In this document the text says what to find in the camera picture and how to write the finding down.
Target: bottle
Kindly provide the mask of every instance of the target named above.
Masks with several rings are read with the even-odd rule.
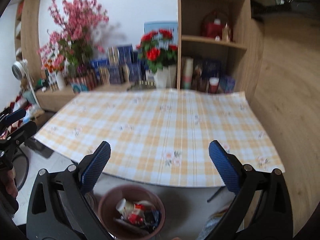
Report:
[[[190,89],[193,74],[193,58],[186,58],[182,73],[182,88]]]
[[[219,78],[212,77],[209,79],[209,94],[216,94],[219,86]]]
[[[225,41],[225,42],[230,42],[231,41],[231,29],[230,29],[228,23],[226,23],[226,26],[223,27],[223,30],[222,30],[222,41]]]
[[[213,35],[213,38],[216,40],[216,41],[220,41],[221,38],[222,38],[222,26],[221,26],[221,20],[216,18],[213,22],[213,29],[212,29],[212,35]]]

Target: red artificial rose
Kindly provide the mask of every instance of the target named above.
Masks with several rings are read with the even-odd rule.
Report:
[[[178,50],[178,46],[176,46],[176,45],[169,45],[169,49]]]
[[[165,30],[165,29],[160,29],[159,32],[162,34],[162,37],[164,39],[172,39],[172,31],[170,30]]]
[[[152,48],[147,51],[147,59],[151,61],[155,61],[160,56],[160,50],[157,48]]]
[[[152,38],[157,34],[158,32],[156,31],[151,31],[149,33],[146,33],[145,35],[142,36],[141,41],[151,41]]]
[[[152,39],[152,36],[150,34],[145,34],[145,35],[142,36],[141,42],[151,41],[151,39]]]

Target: table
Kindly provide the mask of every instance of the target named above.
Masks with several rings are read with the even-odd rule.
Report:
[[[244,93],[81,93],[35,138],[76,162],[107,141],[112,151],[104,172],[155,185],[223,186],[208,153],[213,140],[243,164],[284,171]]]

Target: human hand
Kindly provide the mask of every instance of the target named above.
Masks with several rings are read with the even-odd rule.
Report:
[[[16,198],[18,195],[17,186],[14,183],[15,171],[14,168],[10,171],[0,172],[0,180],[5,185],[7,193]]]

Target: brown bowl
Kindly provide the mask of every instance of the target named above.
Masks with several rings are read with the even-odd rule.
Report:
[[[141,236],[128,231],[113,220],[113,218],[121,217],[120,213],[116,210],[116,205],[123,198],[132,202],[148,200],[155,205],[156,209],[161,212],[159,226],[155,231],[147,236]],[[98,216],[107,231],[121,240],[147,240],[158,234],[162,229],[165,220],[165,210],[162,201],[157,195],[143,187],[128,184],[115,187],[103,196],[99,202]]]

